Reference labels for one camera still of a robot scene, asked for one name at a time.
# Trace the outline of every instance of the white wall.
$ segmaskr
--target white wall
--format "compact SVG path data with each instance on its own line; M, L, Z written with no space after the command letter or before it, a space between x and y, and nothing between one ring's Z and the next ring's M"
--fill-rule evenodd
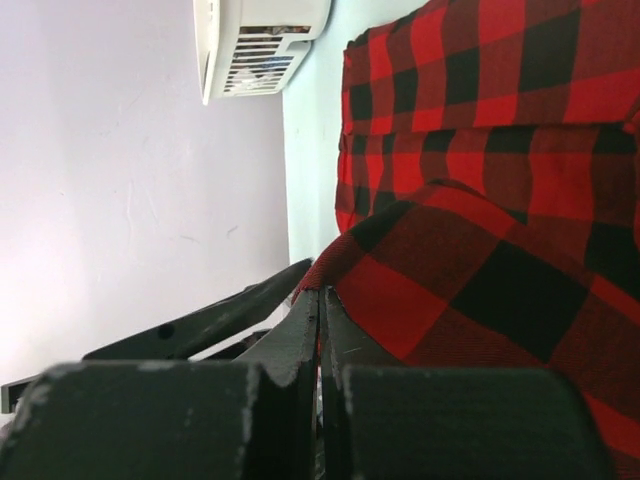
M333 0L326 30L284 91L291 261L317 257L338 235L335 215L344 49L427 0Z
M201 105L190 1L0 9L0 383L288 264L281 98Z

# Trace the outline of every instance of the black plastic part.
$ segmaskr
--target black plastic part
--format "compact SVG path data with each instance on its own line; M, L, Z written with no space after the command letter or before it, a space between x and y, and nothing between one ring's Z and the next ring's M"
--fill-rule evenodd
M278 387L265 385L259 405L258 430L278 432L277 442L255 443L252 464L290 464L292 480L313 478L315 459L316 386L318 372L318 292L302 292L289 315L234 363L258 364Z
M353 478L614 479L589 410L549 370L348 367Z
M229 345L224 350L211 354L203 360L234 360L253 347L253 345L255 345L256 342L258 342L258 340L264 337L267 333L269 333L269 330L254 332L248 337L243 338L241 341L236 342L233 345Z
M266 320L310 266L310 260L298 262L237 295L90 352L84 360L188 359Z
M83 362L45 372L0 449L0 478L313 478L317 299L301 295L234 362Z
M351 478L353 467L342 371L347 365L401 363L347 316L335 291L326 290L323 297L320 343L325 469L328 479L346 480Z

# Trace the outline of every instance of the wall-mounted air conditioner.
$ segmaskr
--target wall-mounted air conditioner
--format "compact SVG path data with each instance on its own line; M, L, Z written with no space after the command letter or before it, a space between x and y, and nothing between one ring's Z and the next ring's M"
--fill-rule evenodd
M331 0L194 0L202 101L276 93L327 22Z

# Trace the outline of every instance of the red and black plaid fabric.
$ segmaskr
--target red and black plaid fabric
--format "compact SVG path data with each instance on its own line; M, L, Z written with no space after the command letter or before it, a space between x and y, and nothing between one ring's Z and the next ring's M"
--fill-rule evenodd
M421 366L547 366L640 478L640 2L432 0L345 53L300 288Z

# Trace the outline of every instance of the buffalo check pattern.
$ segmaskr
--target buffalo check pattern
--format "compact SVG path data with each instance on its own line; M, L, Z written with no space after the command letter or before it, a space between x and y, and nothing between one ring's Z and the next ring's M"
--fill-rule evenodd
M345 52L333 286L416 366L545 366L640 478L640 2L431 0Z

